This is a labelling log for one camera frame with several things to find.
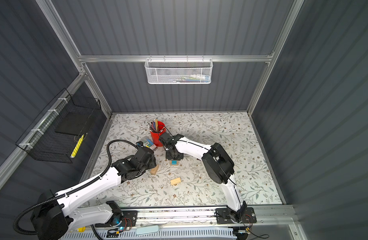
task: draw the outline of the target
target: yellow marker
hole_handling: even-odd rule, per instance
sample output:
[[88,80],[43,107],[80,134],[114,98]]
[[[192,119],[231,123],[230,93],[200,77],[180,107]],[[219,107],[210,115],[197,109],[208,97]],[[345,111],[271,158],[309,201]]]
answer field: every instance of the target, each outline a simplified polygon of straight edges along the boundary
[[72,151],[71,158],[74,158],[76,156],[76,153],[77,151],[79,151],[79,148],[80,148],[81,143],[83,142],[83,139],[84,139],[84,135],[82,135],[79,141],[77,141],[76,147]]

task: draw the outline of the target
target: floral patterned table surface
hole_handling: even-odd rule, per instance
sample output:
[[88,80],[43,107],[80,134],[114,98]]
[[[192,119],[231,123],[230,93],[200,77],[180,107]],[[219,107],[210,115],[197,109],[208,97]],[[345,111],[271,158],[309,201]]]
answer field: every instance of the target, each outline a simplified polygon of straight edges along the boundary
[[[109,141],[126,139],[137,142],[144,136],[151,139],[147,123],[155,118],[164,122],[173,135],[182,134],[204,144],[220,143],[234,161],[234,178],[247,204],[281,204],[245,112],[117,114],[91,176],[105,169]],[[113,162],[135,152],[134,147],[124,142],[113,143],[110,150]],[[155,150],[155,157],[160,166],[156,175],[147,170],[143,176],[107,189],[83,206],[95,206],[108,200],[115,200],[120,207],[226,204],[220,186],[209,178],[201,161],[184,155],[179,165],[172,166],[165,159],[162,147]],[[171,186],[170,180],[177,177],[182,182]]]

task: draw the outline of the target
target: light blue case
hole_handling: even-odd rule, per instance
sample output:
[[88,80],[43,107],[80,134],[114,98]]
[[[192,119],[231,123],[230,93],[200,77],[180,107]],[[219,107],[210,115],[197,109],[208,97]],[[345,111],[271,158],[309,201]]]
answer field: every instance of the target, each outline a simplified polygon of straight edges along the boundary
[[160,228],[158,225],[152,225],[148,227],[139,227],[136,229],[136,235],[145,235],[145,234],[155,233],[155,232],[158,232],[159,229]]

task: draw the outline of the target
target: red cup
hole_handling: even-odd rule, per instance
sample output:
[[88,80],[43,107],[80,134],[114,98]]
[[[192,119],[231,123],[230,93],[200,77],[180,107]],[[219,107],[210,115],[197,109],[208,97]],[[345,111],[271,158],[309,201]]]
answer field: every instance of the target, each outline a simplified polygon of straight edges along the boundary
[[159,138],[160,138],[161,134],[163,134],[163,133],[165,133],[165,131],[167,131],[167,129],[165,128],[165,124],[160,122],[160,121],[158,121],[158,129],[159,129],[159,133],[155,133],[155,132],[151,132],[151,131],[150,132],[151,132],[153,143],[158,147],[162,147],[162,143],[159,141]]

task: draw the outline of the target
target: black mounting plate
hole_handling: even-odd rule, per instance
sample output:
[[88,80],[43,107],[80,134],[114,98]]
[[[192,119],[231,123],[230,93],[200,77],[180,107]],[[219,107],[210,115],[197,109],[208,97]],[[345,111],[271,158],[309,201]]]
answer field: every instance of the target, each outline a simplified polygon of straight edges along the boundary
[[[231,224],[234,223],[230,218],[229,218],[229,212],[231,210],[228,208],[220,208],[220,209],[216,209],[215,212],[220,214],[218,216],[223,216],[223,217],[216,217],[217,219],[217,224]],[[249,223],[257,223],[257,219],[256,219],[256,214],[254,213],[254,209],[252,207],[247,207],[244,211],[244,213],[241,213],[242,219],[243,219],[243,223],[249,224]]]
[[[137,211],[123,211],[123,218],[129,218],[132,223],[132,227],[136,225],[137,220]],[[95,227],[110,227],[110,223],[96,223]],[[129,220],[127,220],[127,227],[130,227],[131,224],[129,223]],[[121,224],[118,227],[125,227],[125,221],[122,221]]]

